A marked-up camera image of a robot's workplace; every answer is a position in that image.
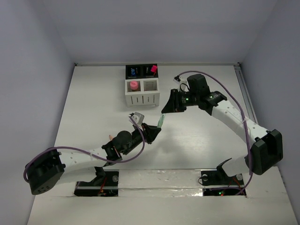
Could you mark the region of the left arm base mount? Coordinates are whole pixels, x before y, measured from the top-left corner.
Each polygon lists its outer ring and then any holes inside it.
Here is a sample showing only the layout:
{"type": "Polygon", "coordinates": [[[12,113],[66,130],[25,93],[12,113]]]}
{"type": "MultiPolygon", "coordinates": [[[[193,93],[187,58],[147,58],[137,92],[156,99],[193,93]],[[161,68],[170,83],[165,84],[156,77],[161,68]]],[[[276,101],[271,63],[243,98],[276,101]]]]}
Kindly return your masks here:
{"type": "Polygon", "coordinates": [[[105,171],[102,167],[94,167],[96,177],[90,181],[78,181],[74,195],[78,197],[117,197],[119,195],[119,171],[105,171]]]}

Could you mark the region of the green correction tape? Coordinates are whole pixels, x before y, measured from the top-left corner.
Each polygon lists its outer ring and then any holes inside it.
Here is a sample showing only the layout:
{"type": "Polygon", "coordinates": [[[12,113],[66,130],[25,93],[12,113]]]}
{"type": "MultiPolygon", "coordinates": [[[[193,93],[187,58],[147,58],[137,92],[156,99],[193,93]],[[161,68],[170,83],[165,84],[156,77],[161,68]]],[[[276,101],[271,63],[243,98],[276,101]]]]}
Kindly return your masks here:
{"type": "Polygon", "coordinates": [[[161,128],[161,127],[162,127],[162,125],[163,125],[163,123],[164,123],[164,120],[165,120],[165,114],[161,114],[161,115],[160,115],[160,118],[159,118],[159,121],[158,121],[158,123],[157,123],[157,127],[158,127],[158,128],[161,128]]]}

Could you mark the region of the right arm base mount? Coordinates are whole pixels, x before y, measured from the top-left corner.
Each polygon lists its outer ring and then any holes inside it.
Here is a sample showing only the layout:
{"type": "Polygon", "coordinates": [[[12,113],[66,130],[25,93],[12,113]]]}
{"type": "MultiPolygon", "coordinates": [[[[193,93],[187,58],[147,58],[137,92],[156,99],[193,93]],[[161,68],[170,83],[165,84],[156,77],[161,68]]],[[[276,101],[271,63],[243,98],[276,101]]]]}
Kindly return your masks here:
{"type": "Polygon", "coordinates": [[[232,162],[229,158],[216,169],[201,171],[197,182],[203,187],[204,196],[247,196],[243,175],[233,171],[232,162]]]}

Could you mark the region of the pink cap black highlighter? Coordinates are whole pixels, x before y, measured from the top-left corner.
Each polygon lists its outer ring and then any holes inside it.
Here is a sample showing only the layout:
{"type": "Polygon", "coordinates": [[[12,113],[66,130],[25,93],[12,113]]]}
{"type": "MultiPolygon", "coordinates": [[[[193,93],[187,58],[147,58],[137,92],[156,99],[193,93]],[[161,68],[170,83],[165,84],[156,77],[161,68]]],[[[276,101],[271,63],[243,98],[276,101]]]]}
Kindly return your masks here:
{"type": "Polygon", "coordinates": [[[157,72],[158,67],[156,65],[153,65],[150,69],[151,74],[154,76],[157,72]]]}

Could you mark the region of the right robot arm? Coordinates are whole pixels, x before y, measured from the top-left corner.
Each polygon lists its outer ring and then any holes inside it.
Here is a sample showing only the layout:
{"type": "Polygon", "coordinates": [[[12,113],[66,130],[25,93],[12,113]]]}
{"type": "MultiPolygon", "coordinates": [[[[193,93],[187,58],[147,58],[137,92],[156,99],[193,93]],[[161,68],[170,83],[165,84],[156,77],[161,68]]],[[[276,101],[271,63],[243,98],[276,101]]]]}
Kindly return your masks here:
{"type": "Polygon", "coordinates": [[[234,175],[250,173],[262,175],[283,159],[282,134],[259,126],[245,116],[239,103],[232,105],[219,91],[211,91],[206,77],[200,71],[191,71],[187,78],[188,90],[172,89],[162,114],[182,113],[189,106],[198,106],[207,114],[224,123],[247,146],[247,155],[222,162],[216,171],[219,183],[228,183],[234,175]]]}

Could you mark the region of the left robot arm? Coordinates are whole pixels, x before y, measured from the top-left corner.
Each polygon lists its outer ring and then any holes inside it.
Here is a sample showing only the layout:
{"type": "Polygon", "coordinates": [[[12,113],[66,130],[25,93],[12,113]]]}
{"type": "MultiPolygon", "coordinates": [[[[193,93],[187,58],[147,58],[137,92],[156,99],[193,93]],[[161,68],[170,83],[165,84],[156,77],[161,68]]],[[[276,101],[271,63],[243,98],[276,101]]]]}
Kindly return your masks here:
{"type": "Polygon", "coordinates": [[[100,185],[105,179],[106,166],[125,163],[122,156],[138,145],[152,144],[161,128],[142,123],[133,132],[120,131],[107,144],[97,149],[81,150],[75,147],[51,147],[35,156],[23,172],[32,195],[43,194],[57,184],[81,181],[80,171],[89,171],[87,179],[100,185]]]}

